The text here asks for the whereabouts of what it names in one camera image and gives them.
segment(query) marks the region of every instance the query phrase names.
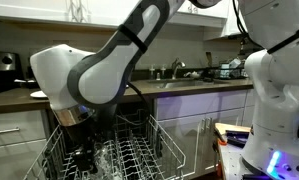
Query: countertop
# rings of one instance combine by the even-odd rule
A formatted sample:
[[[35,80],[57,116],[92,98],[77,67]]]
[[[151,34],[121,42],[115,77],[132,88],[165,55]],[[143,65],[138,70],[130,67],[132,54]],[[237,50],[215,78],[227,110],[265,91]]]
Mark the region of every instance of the countertop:
[[[168,89],[157,88],[157,84],[148,83],[148,81],[134,81],[132,83],[142,92],[146,99],[253,88],[252,81],[249,79],[223,80],[221,82],[223,83]],[[50,109],[48,100],[33,99],[30,97],[32,92],[38,90],[39,89],[17,88],[0,93],[0,113]],[[121,102],[134,102],[139,100],[140,98],[137,96],[136,92],[131,88],[128,88],[126,89]]]

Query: dishwasher rack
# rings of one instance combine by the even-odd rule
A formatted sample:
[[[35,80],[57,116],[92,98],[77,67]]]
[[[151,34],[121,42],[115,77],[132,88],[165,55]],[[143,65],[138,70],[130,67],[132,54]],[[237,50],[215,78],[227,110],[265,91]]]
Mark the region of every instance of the dishwasher rack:
[[[98,173],[78,171],[73,163],[68,134],[58,126],[27,172],[24,180],[153,180],[183,179],[185,155],[172,138],[150,116],[140,123],[143,110],[131,115],[117,116],[115,139],[95,144]]]

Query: appliance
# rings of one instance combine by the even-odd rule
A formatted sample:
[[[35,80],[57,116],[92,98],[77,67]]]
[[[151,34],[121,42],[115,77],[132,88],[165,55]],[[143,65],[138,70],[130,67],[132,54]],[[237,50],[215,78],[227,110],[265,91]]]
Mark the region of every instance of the appliance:
[[[23,79],[19,55],[0,52],[0,92],[19,87],[15,79]]]

